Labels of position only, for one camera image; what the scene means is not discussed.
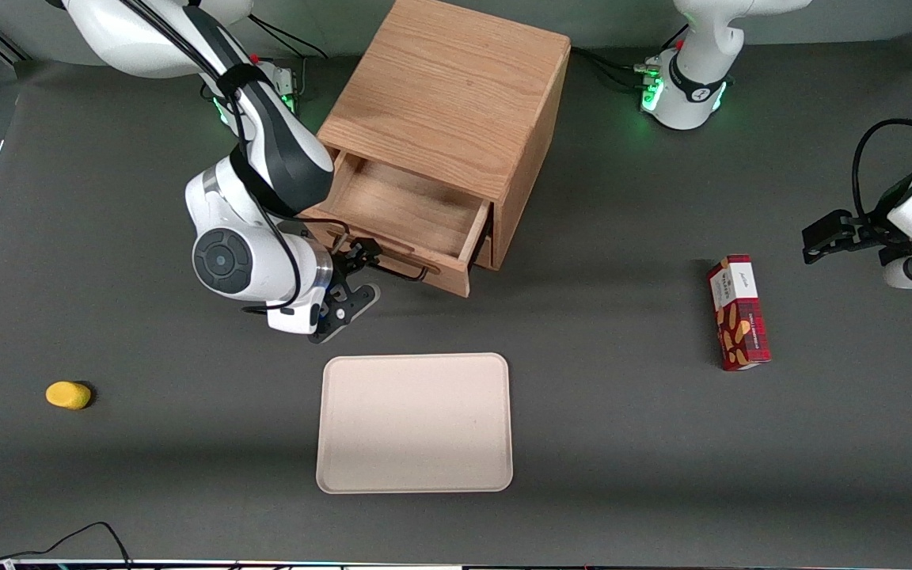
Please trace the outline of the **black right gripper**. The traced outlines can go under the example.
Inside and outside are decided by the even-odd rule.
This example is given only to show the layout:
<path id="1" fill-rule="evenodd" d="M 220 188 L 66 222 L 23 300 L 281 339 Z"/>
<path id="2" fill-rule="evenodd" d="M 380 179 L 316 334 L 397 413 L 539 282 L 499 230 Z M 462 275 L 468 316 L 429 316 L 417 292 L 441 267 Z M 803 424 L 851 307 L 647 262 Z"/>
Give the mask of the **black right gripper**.
<path id="1" fill-rule="evenodd" d="M 357 274 L 365 269 L 376 268 L 382 248 L 376 239 L 352 239 L 346 253 L 330 253 L 332 262 L 329 285 L 326 286 L 325 299 L 322 300 L 323 314 L 354 313 L 351 300 L 352 290 L 348 286 L 348 274 Z"/>

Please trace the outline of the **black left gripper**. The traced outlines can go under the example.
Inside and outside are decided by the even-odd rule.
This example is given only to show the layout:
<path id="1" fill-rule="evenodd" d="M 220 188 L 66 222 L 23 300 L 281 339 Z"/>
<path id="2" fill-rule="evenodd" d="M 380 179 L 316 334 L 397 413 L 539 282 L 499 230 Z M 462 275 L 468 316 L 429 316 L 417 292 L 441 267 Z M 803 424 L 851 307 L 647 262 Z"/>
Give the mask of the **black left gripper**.
<path id="1" fill-rule="evenodd" d="M 814 264 L 822 257 L 847 250 L 877 249 L 880 266 L 912 257 L 912 239 L 886 225 L 882 216 L 872 221 L 869 215 L 855 217 L 847 210 L 833 210 L 820 219 L 820 231 L 803 230 L 803 261 Z"/>

